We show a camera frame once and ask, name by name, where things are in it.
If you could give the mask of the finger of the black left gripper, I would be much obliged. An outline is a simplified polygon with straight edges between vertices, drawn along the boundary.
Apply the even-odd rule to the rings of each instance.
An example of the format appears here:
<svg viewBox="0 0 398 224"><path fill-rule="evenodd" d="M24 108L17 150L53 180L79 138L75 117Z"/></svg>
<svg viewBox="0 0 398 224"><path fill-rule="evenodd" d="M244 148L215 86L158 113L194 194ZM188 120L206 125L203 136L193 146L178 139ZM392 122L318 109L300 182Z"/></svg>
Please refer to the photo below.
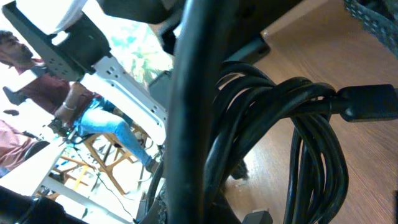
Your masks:
<svg viewBox="0 0 398 224"><path fill-rule="evenodd" d="M344 0L344 8L364 30L397 57L397 0Z"/></svg>

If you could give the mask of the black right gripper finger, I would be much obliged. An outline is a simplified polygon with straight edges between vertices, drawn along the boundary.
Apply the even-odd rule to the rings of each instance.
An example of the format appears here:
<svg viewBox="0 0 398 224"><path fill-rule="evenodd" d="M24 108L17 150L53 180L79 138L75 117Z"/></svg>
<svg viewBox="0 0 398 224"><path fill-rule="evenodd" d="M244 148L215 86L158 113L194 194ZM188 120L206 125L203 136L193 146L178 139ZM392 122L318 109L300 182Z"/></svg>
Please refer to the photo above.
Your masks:
<svg viewBox="0 0 398 224"><path fill-rule="evenodd" d="M145 200L139 204L137 223L167 224L167 197L165 184L160 188L157 195L153 193L153 190L148 190Z"/></svg>

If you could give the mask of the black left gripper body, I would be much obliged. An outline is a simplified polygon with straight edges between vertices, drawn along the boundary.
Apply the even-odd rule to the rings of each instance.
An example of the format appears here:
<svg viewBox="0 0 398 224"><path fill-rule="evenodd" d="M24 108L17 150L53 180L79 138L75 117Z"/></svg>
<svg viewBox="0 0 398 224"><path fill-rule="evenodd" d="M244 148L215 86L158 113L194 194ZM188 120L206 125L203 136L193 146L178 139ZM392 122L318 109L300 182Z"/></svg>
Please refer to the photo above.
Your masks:
<svg viewBox="0 0 398 224"><path fill-rule="evenodd" d="M226 26L224 58L246 47L260 33L302 0L225 0L225 1L163 1L163 0L100 0L98 3L108 16L147 24L160 24L157 31L165 52L175 54L177 35L174 30L192 24L206 22L198 33L211 30L219 22Z"/></svg>

